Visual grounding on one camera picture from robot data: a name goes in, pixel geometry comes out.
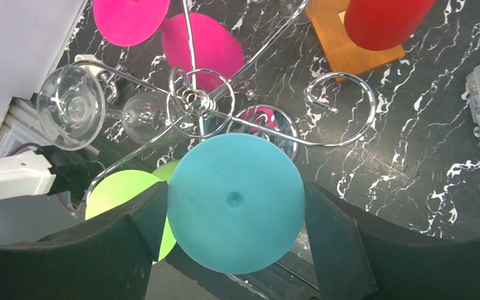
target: wooden block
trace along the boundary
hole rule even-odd
[[[348,5],[349,0],[311,0],[306,7],[332,71],[359,75],[404,56],[402,45],[370,51],[354,44],[343,25]]]

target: magenta disc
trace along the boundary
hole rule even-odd
[[[240,42],[218,21],[198,12],[190,13],[196,68],[210,69],[230,79],[244,64]],[[165,19],[161,25],[162,50],[172,67],[191,70],[188,33],[184,14]],[[223,82],[212,74],[198,74],[197,86],[213,91]]]
[[[134,46],[150,38],[163,23],[170,0],[94,0],[100,33],[117,46]]]

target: lime green ball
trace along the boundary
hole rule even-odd
[[[178,164],[179,160],[167,162],[166,164],[159,166],[152,174],[159,178],[161,181],[166,181],[167,183],[170,183],[172,173],[174,172],[174,169],[178,166]]]
[[[144,171],[125,170],[109,175],[91,193],[86,208],[86,220],[115,208],[137,196],[155,183],[163,181]],[[159,260],[166,257],[176,245],[168,219],[164,223]]]

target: blue round base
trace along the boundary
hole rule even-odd
[[[278,147],[249,134],[223,134],[190,150],[168,189],[178,244],[222,273],[263,269],[281,258],[303,226],[304,186]]]

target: red cup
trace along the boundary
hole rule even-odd
[[[415,32],[434,3],[435,0],[351,0],[345,13],[345,30],[364,49],[391,49]]]

